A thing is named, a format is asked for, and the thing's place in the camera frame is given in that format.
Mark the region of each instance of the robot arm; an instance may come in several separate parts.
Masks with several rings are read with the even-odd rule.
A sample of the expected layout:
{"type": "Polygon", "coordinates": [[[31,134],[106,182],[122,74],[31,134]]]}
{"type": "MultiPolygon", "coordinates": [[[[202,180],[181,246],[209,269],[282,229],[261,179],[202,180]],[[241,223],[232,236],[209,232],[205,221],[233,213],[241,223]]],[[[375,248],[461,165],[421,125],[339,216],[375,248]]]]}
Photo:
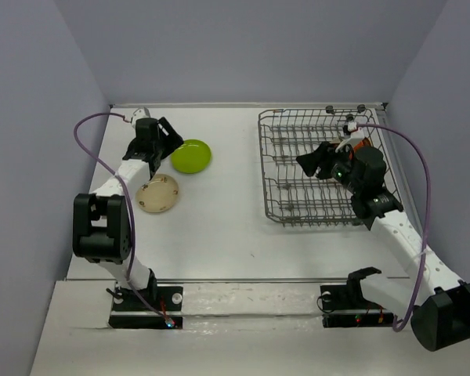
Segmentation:
{"type": "MultiPolygon", "coordinates": [[[[380,150],[363,144],[362,129],[349,122],[349,138],[322,142],[311,154],[296,158],[307,176],[335,179],[352,193],[356,217],[394,254],[415,283],[421,261],[421,237],[400,202],[384,187],[386,163],[380,150]]],[[[430,248],[425,249],[425,271],[411,326],[418,341],[435,351],[470,338],[470,283],[450,270],[430,248]]],[[[348,295],[353,301],[374,302],[403,316],[412,289],[382,276],[373,267],[350,273],[348,295]]]]}
{"type": "Polygon", "coordinates": [[[121,179],[128,192],[134,194],[152,179],[161,160],[183,144],[183,139],[163,117],[150,117],[146,108],[132,117],[136,137],[130,142],[115,175],[90,194],[80,193],[74,199],[73,251],[78,257],[108,270],[121,288],[130,290],[129,283],[142,295],[154,300],[157,280],[154,272],[137,257],[132,260],[131,223],[121,179]]]}

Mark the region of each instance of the light purple wall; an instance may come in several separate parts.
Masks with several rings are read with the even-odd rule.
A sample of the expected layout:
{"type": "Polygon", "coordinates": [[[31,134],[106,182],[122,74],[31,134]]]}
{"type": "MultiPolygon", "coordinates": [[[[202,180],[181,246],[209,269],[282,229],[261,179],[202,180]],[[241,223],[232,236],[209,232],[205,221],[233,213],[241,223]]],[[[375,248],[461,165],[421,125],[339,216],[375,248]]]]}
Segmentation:
{"type": "Polygon", "coordinates": [[[111,103],[386,101],[445,0],[56,0],[111,103]]]}
{"type": "MultiPolygon", "coordinates": [[[[0,376],[29,374],[93,170],[72,129],[106,109],[54,2],[0,0],[0,376]]],[[[94,150],[103,126],[84,132],[94,150]]]]}
{"type": "MultiPolygon", "coordinates": [[[[421,146],[432,174],[430,243],[470,281],[470,0],[449,0],[389,105],[392,125],[421,146]]],[[[399,149],[424,210],[420,163],[399,149]]]]}

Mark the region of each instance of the green bowl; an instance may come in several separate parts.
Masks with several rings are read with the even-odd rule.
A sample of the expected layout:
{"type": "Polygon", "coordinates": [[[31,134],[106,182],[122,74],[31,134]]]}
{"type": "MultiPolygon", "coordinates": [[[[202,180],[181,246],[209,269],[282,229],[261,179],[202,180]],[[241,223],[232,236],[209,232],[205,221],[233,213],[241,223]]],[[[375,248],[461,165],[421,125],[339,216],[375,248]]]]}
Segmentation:
{"type": "Polygon", "coordinates": [[[171,162],[176,170],[185,174],[196,174],[209,165],[212,153],[207,143],[199,139],[187,139],[174,153],[171,162]]]}

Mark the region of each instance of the white tabletop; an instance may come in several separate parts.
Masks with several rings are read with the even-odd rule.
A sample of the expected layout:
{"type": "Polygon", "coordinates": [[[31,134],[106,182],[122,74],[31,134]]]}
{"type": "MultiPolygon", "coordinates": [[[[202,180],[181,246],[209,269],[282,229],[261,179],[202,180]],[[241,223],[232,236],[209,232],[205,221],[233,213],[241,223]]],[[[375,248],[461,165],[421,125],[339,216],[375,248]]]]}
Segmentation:
{"type": "MultiPolygon", "coordinates": [[[[136,253],[141,262],[160,280],[344,278],[367,266],[379,268],[388,277],[405,277],[385,245],[362,227],[283,228],[265,217],[257,127],[264,110],[151,108],[152,116],[165,116],[184,139],[205,141],[213,159],[196,175],[180,174],[169,160],[163,161],[159,172],[178,181],[180,200],[159,215],[135,206],[136,253]]],[[[133,111],[113,109],[120,114],[133,111]]],[[[134,135],[130,125],[111,117],[99,155],[117,168],[134,135]]],[[[98,165],[91,189],[108,177],[98,165]]],[[[110,275],[73,257],[67,278],[110,275]]]]}
{"type": "Polygon", "coordinates": [[[311,310],[318,292],[311,284],[214,284],[206,291],[202,284],[185,285],[184,310],[194,315],[199,309],[204,317],[186,316],[180,331],[108,328],[111,297],[105,288],[113,285],[56,284],[32,376],[470,376],[470,341],[428,352],[410,329],[322,328],[316,308],[311,310]],[[250,303],[244,308],[242,298],[250,303]],[[266,314],[264,306],[286,316],[266,314]],[[215,317],[220,314],[230,317],[215,317]]]}

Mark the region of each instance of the dish rack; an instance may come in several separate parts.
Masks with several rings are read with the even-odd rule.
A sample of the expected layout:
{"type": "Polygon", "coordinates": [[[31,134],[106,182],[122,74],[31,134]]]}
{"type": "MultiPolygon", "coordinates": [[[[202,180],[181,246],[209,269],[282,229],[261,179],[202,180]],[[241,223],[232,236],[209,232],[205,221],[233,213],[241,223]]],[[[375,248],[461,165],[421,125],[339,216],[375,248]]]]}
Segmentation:
{"type": "MultiPolygon", "coordinates": [[[[296,162],[322,141],[343,137],[342,127],[354,120],[375,123],[364,105],[351,109],[276,109],[259,114],[258,132],[266,216],[284,226],[353,224],[360,221],[350,207],[349,191],[333,179],[306,176],[296,162]]],[[[365,128],[371,145],[385,156],[385,186],[400,201],[392,166],[379,129],[365,128]]]]}

